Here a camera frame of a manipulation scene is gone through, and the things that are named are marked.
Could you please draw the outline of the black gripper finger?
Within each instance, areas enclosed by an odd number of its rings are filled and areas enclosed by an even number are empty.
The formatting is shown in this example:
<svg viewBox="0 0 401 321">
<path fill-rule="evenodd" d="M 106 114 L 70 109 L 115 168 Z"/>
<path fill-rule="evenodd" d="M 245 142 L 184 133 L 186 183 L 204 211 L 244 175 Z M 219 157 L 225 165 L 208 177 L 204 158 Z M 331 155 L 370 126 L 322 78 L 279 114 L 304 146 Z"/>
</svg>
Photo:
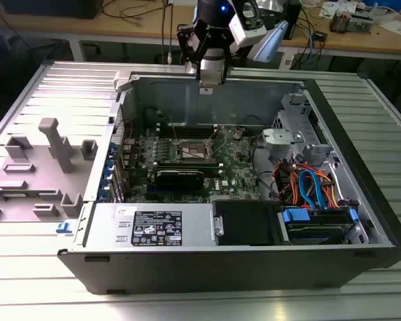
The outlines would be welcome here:
<svg viewBox="0 0 401 321">
<path fill-rule="evenodd" d="M 231 67 L 232 56 L 230 51 L 230 45 L 232 44 L 231 36 L 228 33 L 221 33 L 218 40 L 218 60 L 221 63 L 219 68 L 221 75 L 221 83 L 224 84 L 227 79 L 228 71 Z"/>
<path fill-rule="evenodd" d="M 196 67 L 196 81 L 201 80 L 201 61 L 207 52 L 207 32 L 194 25 L 178 25 L 177 39 L 186 62 Z"/>
</svg>

